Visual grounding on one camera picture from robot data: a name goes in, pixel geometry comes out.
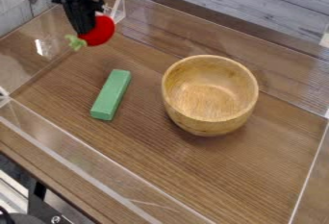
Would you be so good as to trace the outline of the red plush tomato toy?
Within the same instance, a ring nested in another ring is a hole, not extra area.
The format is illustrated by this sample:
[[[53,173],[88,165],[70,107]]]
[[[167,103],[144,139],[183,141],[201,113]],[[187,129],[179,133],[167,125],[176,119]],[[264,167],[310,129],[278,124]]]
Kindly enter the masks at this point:
[[[69,47],[78,51],[86,46],[98,46],[104,44],[114,34],[114,22],[102,14],[94,16],[94,27],[84,34],[66,35]]]

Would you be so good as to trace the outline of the green rectangular block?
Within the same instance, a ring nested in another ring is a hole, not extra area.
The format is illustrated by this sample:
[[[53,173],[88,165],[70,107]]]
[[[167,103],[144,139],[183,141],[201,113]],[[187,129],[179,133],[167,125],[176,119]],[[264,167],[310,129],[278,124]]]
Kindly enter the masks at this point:
[[[89,110],[92,118],[105,121],[113,119],[129,81],[129,71],[121,69],[112,70]]]

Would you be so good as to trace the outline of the wooden bowl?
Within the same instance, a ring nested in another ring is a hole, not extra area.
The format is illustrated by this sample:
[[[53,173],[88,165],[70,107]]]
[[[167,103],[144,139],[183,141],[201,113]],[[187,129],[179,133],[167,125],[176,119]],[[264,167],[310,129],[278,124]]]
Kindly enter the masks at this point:
[[[250,70],[215,55],[176,61],[161,77],[165,112],[184,131],[200,137],[228,134],[245,124],[258,90]]]

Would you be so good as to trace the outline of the clear acrylic tray wall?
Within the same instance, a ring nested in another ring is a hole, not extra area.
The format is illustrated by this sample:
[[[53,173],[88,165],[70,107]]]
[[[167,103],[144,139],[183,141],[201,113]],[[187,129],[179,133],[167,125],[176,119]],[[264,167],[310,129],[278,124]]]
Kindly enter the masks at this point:
[[[213,224],[1,88],[0,151],[101,224]]]

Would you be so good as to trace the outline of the black table frame bracket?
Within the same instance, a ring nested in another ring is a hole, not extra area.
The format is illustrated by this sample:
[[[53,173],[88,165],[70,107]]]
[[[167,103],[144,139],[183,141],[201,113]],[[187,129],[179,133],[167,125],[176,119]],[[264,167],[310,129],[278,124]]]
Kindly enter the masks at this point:
[[[74,224],[46,202],[46,187],[36,182],[27,190],[26,213],[44,224]]]

